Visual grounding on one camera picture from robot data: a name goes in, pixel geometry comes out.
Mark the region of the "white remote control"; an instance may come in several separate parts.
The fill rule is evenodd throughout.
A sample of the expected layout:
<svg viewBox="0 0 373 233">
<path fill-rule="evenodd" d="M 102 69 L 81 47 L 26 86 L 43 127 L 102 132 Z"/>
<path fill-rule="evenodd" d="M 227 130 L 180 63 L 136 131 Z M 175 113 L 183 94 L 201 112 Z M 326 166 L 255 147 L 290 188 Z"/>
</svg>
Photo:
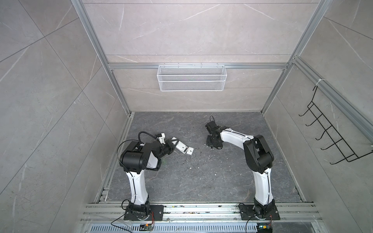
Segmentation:
<svg viewBox="0 0 373 233">
<path fill-rule="evenodd" d="M 186 146 L 184 143 L 182 143 L 177 138 L 173 137 L 171 139 L 171 142 L 174 144 L 175 148 L 178 149 L 183 154 L 192 155 L 194 148 Z"/>
</svg>

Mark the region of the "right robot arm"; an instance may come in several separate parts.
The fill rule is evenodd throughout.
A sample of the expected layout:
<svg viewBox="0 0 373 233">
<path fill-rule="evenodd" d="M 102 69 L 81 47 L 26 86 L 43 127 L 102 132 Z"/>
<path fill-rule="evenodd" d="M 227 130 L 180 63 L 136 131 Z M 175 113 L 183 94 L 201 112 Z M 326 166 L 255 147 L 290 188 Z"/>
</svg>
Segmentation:
<svg viewBox="0 0 373 233">
<path fill-rule="evenodd" d="M 245 135 L 231 128 L 219 126 L 215 121 L 207 123 L 206 129 L 209 133 L 209 147 L 220 150 L 225 142 L 243 149 L 246 164 L 254 175 L 254 214 L 258 219 L 265 219 L 275 208 L 275 200 L 271 185 L 274 156 L 264 136 Z"/>
</svg>

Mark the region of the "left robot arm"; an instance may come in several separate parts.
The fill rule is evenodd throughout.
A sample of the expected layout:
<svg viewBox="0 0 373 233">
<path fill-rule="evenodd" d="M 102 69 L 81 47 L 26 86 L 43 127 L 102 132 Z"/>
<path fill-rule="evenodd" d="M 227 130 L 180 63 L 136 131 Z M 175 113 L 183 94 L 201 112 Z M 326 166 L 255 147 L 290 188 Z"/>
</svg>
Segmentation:
<svg viewBox="0 0 373 233">
<path fill-rule="evenodd" d="M 128 208 L 138 219 L 145 220 L 151 214 L 149 194 L 145 185 L 145 170 L 158 171 L 161 167 L 161 158 L 173 153 L 179 140 L 170 139 L 162 143 L 157 139 L 143 143 L 129 139 L 125 141 L 127 142 L 129 144 L 118 156 L 118 160 L 129 179 L 131 199 Z"/>
</svg>

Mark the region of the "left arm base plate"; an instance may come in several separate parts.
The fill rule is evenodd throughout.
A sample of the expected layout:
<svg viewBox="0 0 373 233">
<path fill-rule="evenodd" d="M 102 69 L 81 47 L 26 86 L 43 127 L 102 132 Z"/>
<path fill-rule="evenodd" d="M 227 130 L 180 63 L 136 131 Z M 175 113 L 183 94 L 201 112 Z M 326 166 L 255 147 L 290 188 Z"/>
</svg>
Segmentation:
<svg viewBox="0 0 373 233">
<path fill-rule="evenodd" d="M 163 205 L 133 205 L 126 208 L 123 219 L 132 221 L 151 221 L 154 219 L 155 221 L 161 221 L 164 215 L 164 207 Z"/>
</svg>

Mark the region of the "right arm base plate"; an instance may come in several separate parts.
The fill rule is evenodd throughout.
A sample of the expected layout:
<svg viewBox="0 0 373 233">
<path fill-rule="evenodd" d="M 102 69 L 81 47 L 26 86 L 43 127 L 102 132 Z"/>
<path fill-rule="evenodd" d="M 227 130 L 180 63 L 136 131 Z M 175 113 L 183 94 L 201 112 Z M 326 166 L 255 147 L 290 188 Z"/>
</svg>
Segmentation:
<svg viewBox="0 0 373 233">
<path fill-rule="evenodd" d="M 260 204 L 243 204 L 238 205 L 239 213 L 242 220 L 280 220 L 277 207 L 270 203 L 268 206 Z"/>
</svg>

